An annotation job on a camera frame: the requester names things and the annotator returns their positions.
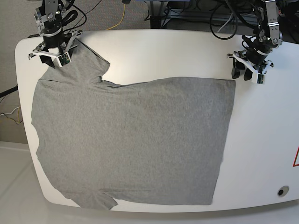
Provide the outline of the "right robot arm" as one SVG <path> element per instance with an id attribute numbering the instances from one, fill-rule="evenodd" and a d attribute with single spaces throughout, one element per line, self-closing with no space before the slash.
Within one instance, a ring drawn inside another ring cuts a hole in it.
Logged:
<path id="1" fill-rule="evenodd" d="M 52 68 L 55 68 L 54 63 L 59 67 L 71 63 L 73 50 L 77 47 L 75 39 L 82 31 L 77 30 L 77 26 L 66 30 L 64 27 L 77 18 L 79 11 L 73 0 L 43 0 L 34 14 L 43 41 L 29 53 L 28 58 L 38 56 L 42 63 Z"/>

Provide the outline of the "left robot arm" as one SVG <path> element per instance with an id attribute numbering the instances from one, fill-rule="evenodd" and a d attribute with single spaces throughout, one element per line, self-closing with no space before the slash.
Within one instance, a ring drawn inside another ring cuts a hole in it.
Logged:
<path id="1" fill-rule="evenodd" d="M 231 76 L 237 79 L 243 74 L 245 81 L 263 84 L 268 68 L 274 63 L 267 56 L 283 41 L 278 22 L 275 0 L 252 0 L 252 10 L 257 16 L 257 26 L 252 37 L 242 36 L 244 50 L 228 54 L 233 59 Z"/>

